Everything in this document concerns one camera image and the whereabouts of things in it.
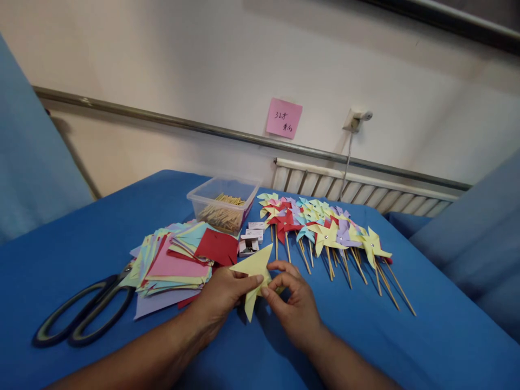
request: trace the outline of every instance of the electrical outlet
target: electrical outlet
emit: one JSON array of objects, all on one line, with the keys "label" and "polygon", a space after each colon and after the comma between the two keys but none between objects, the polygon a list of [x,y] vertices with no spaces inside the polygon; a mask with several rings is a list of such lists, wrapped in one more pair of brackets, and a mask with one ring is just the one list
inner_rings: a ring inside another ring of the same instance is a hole
[{"label": "electrical outlet", "polygon": [[343,130],[348,130],[354,134],[358,133],[361,121],[368,121],[372,119],[373,116],[372,111],[352,107],[348,111],[347,118],[343,124]]}]

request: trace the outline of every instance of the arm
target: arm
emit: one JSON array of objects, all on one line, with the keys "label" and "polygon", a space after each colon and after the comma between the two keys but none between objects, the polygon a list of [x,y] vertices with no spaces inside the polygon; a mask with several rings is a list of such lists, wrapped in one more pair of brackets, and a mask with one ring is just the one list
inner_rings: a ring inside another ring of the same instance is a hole
[{"label": "arm", "polygon": [[50,388],[171,388],[190,361],[217,336],[240,297],[263,280],[261,275],[241,276],[220,268],[183,313]]},{"label": "arm", "polygon": [[[310,286],[292,264],[275,261],[270,270],[280,270],[262,295],[279,318],[291,342],[311,361],[329,389],[399,388],[372,367],[323,324]],[[291,292],[287,303],[275,293],[284,286]]]}]

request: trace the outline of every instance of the scissors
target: scissors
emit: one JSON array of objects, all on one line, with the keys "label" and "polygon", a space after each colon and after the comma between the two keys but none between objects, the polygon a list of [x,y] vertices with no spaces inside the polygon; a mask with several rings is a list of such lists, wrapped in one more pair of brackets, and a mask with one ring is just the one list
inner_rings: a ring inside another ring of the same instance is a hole
[{"label": "scissors", "polygon": [[[127,265],[119,275],[111,275],[106,279],[91,284],[58,307],[45,321],[43,321],[43,324],[40,325],[32,338],[32,345],[38,348],[51,347],[68,338],[67,342],[71,346],[84,347],[99,339],[112,326],[114,326],[119,318],[121,318],[134,297],[135,287],[119,285],[131,269],[132,265]],[[76,315],[64,330],[53,336],[49,335],[49,331],[53,324],[69,307],[88,293],[95,290],[99,290],[99,292],[83,307],[83,309],[81,309],[79,314]],[[87,326],[99,315],[99,313],[103,311],[115,295],[122,290],[126,291],[126,297],[117,313],[115,313],[100,329],[88,335],[83,335]]]}]

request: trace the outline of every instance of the plastic box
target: plastic box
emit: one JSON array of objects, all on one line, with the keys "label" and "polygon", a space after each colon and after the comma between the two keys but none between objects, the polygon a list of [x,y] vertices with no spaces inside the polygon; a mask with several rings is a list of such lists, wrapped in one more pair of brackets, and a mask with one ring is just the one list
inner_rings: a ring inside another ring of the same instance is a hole
[{"label": "plastic box", "polygon": [[[237,236],[253,205],[260,182],[254,180],[215,177],[191,190],[186,196],[193,203],[197,221]],[[244,203],[234,205],[216,200],[224,194],[240,198]]]}]

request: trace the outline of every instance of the small white box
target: small white box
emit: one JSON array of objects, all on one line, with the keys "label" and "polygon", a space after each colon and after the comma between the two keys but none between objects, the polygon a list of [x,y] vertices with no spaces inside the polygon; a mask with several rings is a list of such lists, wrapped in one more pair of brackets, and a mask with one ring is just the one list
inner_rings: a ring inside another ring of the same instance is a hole
[{"label": "small white box", "polygon": [[238,257],[248,257],[252,254],[255,254],[260,250],[258,246],[258,238],[251,237],[246,239],[241,239],[238,243]]},{"label": "small white box", "polygon": [[246,229],[245,230],[246,236],[253,236],[258,237],[258,243],[262,244],[264,242],[264,231],[258,230],[258,229]]},{"label": "small white box", "polygon": [[250,222],[249,223],[249,228],[250,229],[258,229],[258,230],[264,231],[266,226],[265,226],[265,222]]}]

